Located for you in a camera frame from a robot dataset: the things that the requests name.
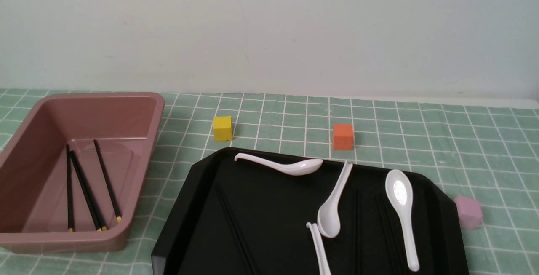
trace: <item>table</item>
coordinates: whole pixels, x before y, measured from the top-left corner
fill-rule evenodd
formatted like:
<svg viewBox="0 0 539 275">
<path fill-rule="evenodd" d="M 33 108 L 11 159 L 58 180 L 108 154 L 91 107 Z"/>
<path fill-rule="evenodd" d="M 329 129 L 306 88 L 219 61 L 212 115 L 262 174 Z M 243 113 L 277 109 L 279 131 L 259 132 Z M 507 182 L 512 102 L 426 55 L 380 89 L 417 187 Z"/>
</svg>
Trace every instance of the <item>table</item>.
<svg viewBox="0 0 539 275">
<path fill-rule="evenodd" d="M 77 91 L 0 89 L 0 150 L 35 102 L 67 92 Z M 473 106 L 472 100 L 460 100 L 469 105 L 463 106 L 414 99 L 162 95 L 166 106 L 158 141 L 127 248 L 46 255 L 0 249 L 0 275 L 152 274 L 150 252 L 191 164 L 228 146 L 421 173 L 451 198 L 462 194 L 483 204 L 481 227 L 462 231 L 471 274 L 539 273 L 539 104 L 513 101 L 509 108 Z M 213 117 L 228 115 L 234 140 L 214 142 Z M 331 150 L 335 123 L 354 126 L 354 150 Z"/>
</svg>

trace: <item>pink plastic tray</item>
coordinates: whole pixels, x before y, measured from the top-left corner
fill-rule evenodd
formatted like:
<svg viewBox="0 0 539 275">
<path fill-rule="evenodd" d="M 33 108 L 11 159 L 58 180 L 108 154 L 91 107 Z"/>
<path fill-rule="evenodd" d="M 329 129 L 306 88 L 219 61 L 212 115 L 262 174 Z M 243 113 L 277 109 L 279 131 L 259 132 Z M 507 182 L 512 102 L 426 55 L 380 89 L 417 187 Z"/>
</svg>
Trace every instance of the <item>pink plastic tray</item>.
<svg viewBox="0 0 539 275">
<path fill-rule="evenodd" d="M 0 246 L 16 253 L 124 248 L 163 108 L 155 93 L 60 94 L 37 102 L 0 153 Z M 93 139 L 122 212 L 119 223 Z M 107 231 L 96 231 L 75 171 L 75 232 L 67 231 L 66 143 L 79 157 Z"/>
</svg>

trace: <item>black chopstick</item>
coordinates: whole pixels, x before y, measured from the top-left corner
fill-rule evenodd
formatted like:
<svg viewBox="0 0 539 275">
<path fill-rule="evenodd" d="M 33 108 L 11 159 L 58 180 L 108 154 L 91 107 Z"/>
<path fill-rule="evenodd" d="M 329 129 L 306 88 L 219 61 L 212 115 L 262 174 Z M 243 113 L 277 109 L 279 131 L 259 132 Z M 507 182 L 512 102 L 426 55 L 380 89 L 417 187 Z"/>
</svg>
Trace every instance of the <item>black chopstick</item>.
<svg viewBox="0 0 539 275">
<path fill-rule="evenodd" d="M 92 189 L 90 189 L 88 185 L 88 181 L 86 179 L 86 176 L 84 175 L 83 168 L 80 166 L 79 159 L 77 158 L 77 155 L 73 150 L 71 151 L 71 160 L 73 161 L 73 166 L 75 167 L 75 172 L 77 173 L 77 177 L 79 178 L 80 187 L 83 189 L 84 198 L 86 198 L 86 204 L 88 205 L 90 214 L 92 215 L 92 220 L 94 221 L 96 230 L 106 231 L 107 226 L 104 223 L 101 210 L 99 209 L 96 198 L 92 193 Z"/>
<path fill-rule="evenodd" d="M 118 206 L 116 195 L 114 195 L 114 189 L 112 188 L 112 185 L 110 183 L 110 178 L 108 177 L 107 168 L 104 165 L 103 156 L 101 155 L 101 149 L 99 148 L 98 141 L 95 139 L 94 139 L 94 146 L 96 146 L 96 152 L 98 153 L 99 164 L 101 165 L 101 171 L 103 172 L 104 182 L 107 184 L 108 196 L 110 197 L 110 202 L 112 202 L 112 208 L 114 209 L 114 215 L 116 215 L 116 221 L 120 222 L 122 220 L 120 207 Z"/>
<path fill-rule="evenodd" d="M 69 144 L 66 144 L 67 160 L 67 231 L 75 231 L 75 221 L 73 219 L 73 186 L 71 183 L 71 159 L 69 157 Z"/>
</svg>

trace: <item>black plastic tray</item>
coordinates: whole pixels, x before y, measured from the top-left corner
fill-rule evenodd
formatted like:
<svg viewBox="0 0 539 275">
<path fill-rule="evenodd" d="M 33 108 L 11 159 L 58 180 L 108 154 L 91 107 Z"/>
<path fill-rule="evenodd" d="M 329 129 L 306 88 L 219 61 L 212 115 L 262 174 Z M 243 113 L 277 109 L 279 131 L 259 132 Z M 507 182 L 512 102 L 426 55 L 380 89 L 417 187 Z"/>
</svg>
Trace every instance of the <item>black plastic tray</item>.
<svg viewBox="0 0 539 275">
<path fill-rule="evenodd" d="M 325 160 L 315 173 L 289 176 L 248 160 L 305 158 L 225 148 L 191 167 L 152 252 L 154 275 L 318 274 L 306 222 L 339 177 L 343 163 Z M 385 196 L 387 169 L 354 165 L 339 202 L 341 231 L 323 238 L 333 275 L 411 274 L 398 216 Z M 456 206 L 430 180 L 406 175 L 414 189 L 412 225 L 420 270 L 466 275 Z"/>
</svg>

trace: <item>white spoon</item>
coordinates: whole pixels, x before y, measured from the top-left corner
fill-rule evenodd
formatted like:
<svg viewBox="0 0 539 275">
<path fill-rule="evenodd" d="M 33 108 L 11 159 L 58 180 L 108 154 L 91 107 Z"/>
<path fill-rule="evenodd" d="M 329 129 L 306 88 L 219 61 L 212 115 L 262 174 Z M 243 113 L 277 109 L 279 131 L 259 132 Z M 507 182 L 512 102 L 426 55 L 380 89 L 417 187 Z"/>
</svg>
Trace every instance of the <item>white spoon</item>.
<svg viewBox="0 0 539 275">
<path fill-rule="evenodd" d="M 344 162 L 339 179 L 333 187 L 333 191 L 329 194 L 320 208 L 318 209 L 318 228 L 320 233 L 328 238 L 335 238 L 341 231 L 341 221 L 339 219 L 339 199 L 341 198 L 342 190 L 346 185 L 346 181 L 350 176 L 353 164 Z"/>
<path fill-rule="evenodd" d="M 391 202 L 400 219 L 408 268 L 417 272 L 419 270 L 419 259 L 417 258 L 416 242 L 414 240 L 414 231 L 412 230 L 412 202 L 414 200 L 412 184 L 404 173 L 399 170 L 391 170 L 385 177 L 385 194 L 387 194 L 389 202 Z"/>
<path fill-rule="evenodd" d="M 318 226 L 316 225 L 316 223 L 311 224 L 310 222 L 308 222 L 307 227 L 309 228 L 310 234 L 312 235 L 312 242 L 314 243 L 316 258 L 318 259 L 318 269 L 320 270 L 320 275 L 331 275 L 328 258 L 326 257 L 326 250 L 324 249 L 322 236 L 320 235 L 320 231 L 318 231 Z"/>
<path fill-rule="evenodd" d="M 245 159 L 245 160 L 250 160 L 252 162 L 260 163 L 264 166 L 268 166 L 279 172 L 283 172 L 285 174 L 289 174 L 292 176 L 301 176 L 301 175 L 311 174 L 312 172 L 320 168 L 320 166 L 322 165 L 322 162 L 324 161 L 322 159 L 308 159 L 308 160 L 302 160 L 300 162 L 296 162 L 292 164 L 280 164 L 277 162 L 269 161 L 264 158 L 252 156 L 250 154 L 245 154 L 245 153 L 237 153 L 237 155 L 234 157 L 234 161 L 237 161 L 238 159 Z"/>
</svg>

